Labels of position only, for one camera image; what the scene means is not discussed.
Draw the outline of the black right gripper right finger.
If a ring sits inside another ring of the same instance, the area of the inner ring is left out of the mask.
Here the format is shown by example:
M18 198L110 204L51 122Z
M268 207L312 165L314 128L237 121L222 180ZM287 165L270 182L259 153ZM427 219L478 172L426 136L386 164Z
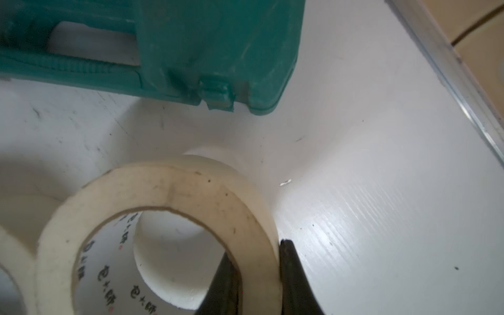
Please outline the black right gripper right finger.
M301 315L324 312L318 304L304 272L294 242L280 242L280 272L283 286L282 314Z

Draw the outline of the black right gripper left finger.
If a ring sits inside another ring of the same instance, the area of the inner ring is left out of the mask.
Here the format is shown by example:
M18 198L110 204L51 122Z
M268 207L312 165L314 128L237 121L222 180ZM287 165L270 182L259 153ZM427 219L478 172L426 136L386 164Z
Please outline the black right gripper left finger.
M227 253L223 255L209 290L196 315L239 314L240 273Z

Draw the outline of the cream masking tape roll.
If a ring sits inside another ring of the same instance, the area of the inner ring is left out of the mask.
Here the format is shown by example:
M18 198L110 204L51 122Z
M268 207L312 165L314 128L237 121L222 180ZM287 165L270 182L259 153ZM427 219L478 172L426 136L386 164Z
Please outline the cream masking tape roll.
M216 237L239 272L242 314L282 312L278 231L262 194L228 165L189 155L115 168L54 212L38 241L37 311L74 314L77 260L92 234L145 210L176 213Z
M35 262L38 240L61 202L41 195L1 199L1 270L20 294L25 314L37 314Z

